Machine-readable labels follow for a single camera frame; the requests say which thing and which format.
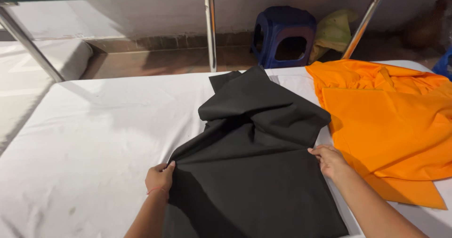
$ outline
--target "finger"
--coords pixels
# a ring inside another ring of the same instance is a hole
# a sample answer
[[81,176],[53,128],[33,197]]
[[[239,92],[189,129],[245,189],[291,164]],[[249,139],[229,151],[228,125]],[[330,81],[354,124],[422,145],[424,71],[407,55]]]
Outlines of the finger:
[[317,149],[308,148],[308,152],[312,155],[320,155],[320,152]]
[[157,166],[153,167],[152,169],[154,169],[158,172],[161,172],[163,169],[165,169],[165,167],[166,167],[166,163],[161,163],[161,164],[158,164]]
[[338,151],[338,149],[336,149],[334,146],[329,145],[329,144],[322,144],[322,145],[317,146],[317,148],[320,148],[320,147],[325,147],[325,148],[330,149],[330,150],[335,151],[335,152]]
[[171,161],[171,163],[167,166],[163,172],[172,174],[174,171],[174,168],[176,167],[176,161]]

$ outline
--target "white wall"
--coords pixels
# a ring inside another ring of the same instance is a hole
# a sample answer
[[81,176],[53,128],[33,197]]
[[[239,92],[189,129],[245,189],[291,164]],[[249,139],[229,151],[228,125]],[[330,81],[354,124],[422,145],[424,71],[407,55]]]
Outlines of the white wall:
[[[431,8],[435,1],[384,0],[369,29],[394,29],[420,11]],[[257,14],[273,5],[305,9],[319,20],[341,8],[353,8],[362,15],[369,2],[370,0],[215,0],[217,32],[253,30]],[[206,32],[204,0],[24,2],[10,10],[35,39],[89,39]]]

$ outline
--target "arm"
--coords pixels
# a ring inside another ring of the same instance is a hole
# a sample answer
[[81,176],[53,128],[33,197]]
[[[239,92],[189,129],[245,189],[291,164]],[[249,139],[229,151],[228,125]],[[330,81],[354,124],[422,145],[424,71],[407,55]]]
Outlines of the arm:
[[383,200],[336,148],[320,145],[308,152],[315,155],[322,173],[336,184],[366,238],[428,238]]
[[162,237],[168,191],[173,183],[175,166],[176,163],[172,161],[168,167],[162,163],[149,169],[145,180],[149,195],[124,238]]

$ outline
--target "white mattress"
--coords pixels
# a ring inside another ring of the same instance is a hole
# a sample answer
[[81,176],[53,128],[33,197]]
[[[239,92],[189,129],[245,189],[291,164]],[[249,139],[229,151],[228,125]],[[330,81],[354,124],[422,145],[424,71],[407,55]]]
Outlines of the white mattress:
[[[304,68],[266,71],[319,104]],[[197,110],[214,94],[214,74],[220,73],[53,85],[0,157],[0,236],[123,237],[146,198],[148,168],[203,131]],[[331,143],[326,127],[317,141]],[[328,183],[352,237],[363,237]],[[452,179],[436,185],[452,208]],[[391,204],[431,238],[452,234],[450,211]]]
[[[79,39],[35,44],[66,80],[79,79],[92,55],[89,45]],[[0,154],[52,84],[20,43],[0,42]]]

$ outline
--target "hand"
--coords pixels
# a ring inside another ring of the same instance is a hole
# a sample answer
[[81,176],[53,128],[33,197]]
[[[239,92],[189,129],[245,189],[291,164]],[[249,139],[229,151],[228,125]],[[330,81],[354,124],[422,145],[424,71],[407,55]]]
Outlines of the hand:
[[160,187],[166,193],[171,189],[173,184],[173,171],[176,167],[176,162],[173,160],[168,167],[166,163],[161,163],[155,167],[151,167],[147,172],[145,179],[147,191]]
[[333,180],[338,171],[350,168],[342,153],[332,145],[323,144],[315,149],[308,148],[308,152],[317,158],[322,173]]

